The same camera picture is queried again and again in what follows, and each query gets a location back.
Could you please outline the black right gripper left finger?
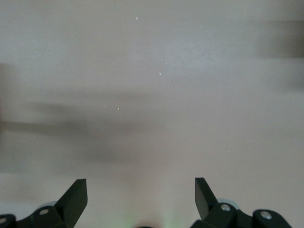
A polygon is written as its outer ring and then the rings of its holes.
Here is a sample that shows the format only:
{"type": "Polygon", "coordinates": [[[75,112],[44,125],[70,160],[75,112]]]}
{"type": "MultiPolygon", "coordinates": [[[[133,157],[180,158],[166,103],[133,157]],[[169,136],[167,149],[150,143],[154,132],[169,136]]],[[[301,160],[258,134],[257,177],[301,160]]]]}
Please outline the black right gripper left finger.
{"type": "Polygon", "coordinates": [[[28,217],[16,220],[13,214],[2,214],[2,228],[73,228],[88,202],[86,179],[77,179],[53,206],[43,206],[28,217]]]}

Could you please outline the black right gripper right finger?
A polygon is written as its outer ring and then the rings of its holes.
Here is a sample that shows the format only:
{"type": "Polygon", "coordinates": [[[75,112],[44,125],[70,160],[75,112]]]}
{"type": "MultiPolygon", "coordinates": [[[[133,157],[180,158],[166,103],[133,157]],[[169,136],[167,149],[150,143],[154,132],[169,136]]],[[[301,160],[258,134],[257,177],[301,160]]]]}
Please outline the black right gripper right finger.
{"type": "Polygon", "coordinates": [[[257,209],[249,216],[228,202],[219,202],[205,178],[195,179],[195,203],[200,219],[193,228],[288,228],[277,212],[257,209]]]}

